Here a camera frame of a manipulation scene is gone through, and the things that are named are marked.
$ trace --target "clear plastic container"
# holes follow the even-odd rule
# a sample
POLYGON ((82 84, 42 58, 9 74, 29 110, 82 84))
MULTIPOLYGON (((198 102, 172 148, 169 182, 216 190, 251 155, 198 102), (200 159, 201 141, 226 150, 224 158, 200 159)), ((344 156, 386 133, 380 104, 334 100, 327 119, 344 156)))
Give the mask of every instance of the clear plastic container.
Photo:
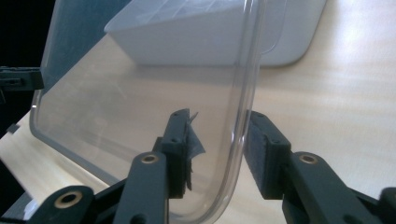
POLYGON ((56 2, 32 133, 111 185, 127 176, 136 155, 152 150, 173 112, 198 112, 192 127, 205 154, 192 160, 192 190, 170 200, 170 219, 212 223, 231 200, 239 172, 264 1, 130 4, 137 1, 146 5, 130 16, 140 21, 121 18, 127 1, 56 2), (172 11, 180 5, 184 11, 172 11), (116 30, 124 35, 106 35, 112 20, 122 22, 116 30))

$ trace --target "black clamp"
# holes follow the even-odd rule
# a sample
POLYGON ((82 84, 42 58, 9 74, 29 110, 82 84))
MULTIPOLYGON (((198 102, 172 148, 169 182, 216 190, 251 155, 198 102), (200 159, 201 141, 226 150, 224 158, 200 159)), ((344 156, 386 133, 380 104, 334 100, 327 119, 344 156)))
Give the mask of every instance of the black clamp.
POLYGON ((6 103, 3 91, 44 89, 43 77, 36 67, 0 67, 0 105, 6 103))
POLYGON ((283 200, 288 223, 396 223, 396 188, 379 200, 350 189, 320 156, 292 152, 263 114, 252 112, 245 158, 264 199, 283 200))

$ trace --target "light wood surface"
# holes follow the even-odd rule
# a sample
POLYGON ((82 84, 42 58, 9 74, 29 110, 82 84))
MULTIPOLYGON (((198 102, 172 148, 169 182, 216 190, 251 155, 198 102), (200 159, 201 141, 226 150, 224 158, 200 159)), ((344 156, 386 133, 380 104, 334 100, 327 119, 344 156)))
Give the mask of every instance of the light wood surface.
MULTIPOLYGON (((292 143, 325 159, 353 189, 396 186, 396 2, 328 0, 297 63, 262 69, 253 109, 292 143)), ((106 184, 33 138, 27 117, 0 141, 0 157, 39 202, 67 185, 106 184)), ((285 223, 281 202, 260 196, 243 161, 218 223, 285 223)))

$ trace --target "screw hole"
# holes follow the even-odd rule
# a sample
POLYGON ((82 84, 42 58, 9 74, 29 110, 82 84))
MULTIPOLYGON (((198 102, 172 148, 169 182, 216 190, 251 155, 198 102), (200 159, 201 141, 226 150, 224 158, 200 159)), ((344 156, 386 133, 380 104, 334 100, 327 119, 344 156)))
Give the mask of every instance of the screw hole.
POLYGON ((146 216, 143 214, 138 214, 132 217, 131 224, 145 224, 146 216))
POLYGON ((347 224, 363 224, 362 221, 360 221, 358 218, 353 217, 351 215, 344 215, 343 216, 343 220, 345 221, 345 223, 347 224))
POLYGON ((158 160, 158 157, 155 155, 148 155, 142 158, 142 162, 146 164, 154 163, 158 160))
POLYGON ((69 191, 55 201, 55 207, 60 209, 68 208, 78 203, 81 199, 82 193, 80 191, 69 191))
POLYGON ((76 194, 69 194, 66 195, 64 198, 61 199, 62 203, 70 203, 73 202, 73 200, 75 200, 77 198, 76 194))
POLYGON ((316 157, 314 157, 314 156, 311 156, 311 155, 301 155, 299 157, 299 159, 300 159, 300 161, 303 161, 303 162, 308 163, 308 164, 315 164, 315 163, 318 162, 318 159, 316 157))

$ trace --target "wooden table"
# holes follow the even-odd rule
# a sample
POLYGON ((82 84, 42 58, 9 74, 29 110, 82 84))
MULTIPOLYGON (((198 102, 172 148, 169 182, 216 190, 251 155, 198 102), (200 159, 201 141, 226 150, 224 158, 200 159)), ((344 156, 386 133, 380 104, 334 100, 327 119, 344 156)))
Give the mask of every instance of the wooden table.
MULTIPOLYGON (((348 186, 373 197, 396 186, 395 24, 395 1, 328 0, 305 56, 261 70, 253 106, 294 151, 320 155, 348 186)), ((0 141, 0 157, 36 200, 67 185, 106 187, 33 138, 27 116, 0 141)), ((217 223, 241 222, 285 223, 281 202, 262 199, 245 161, 217 223)))

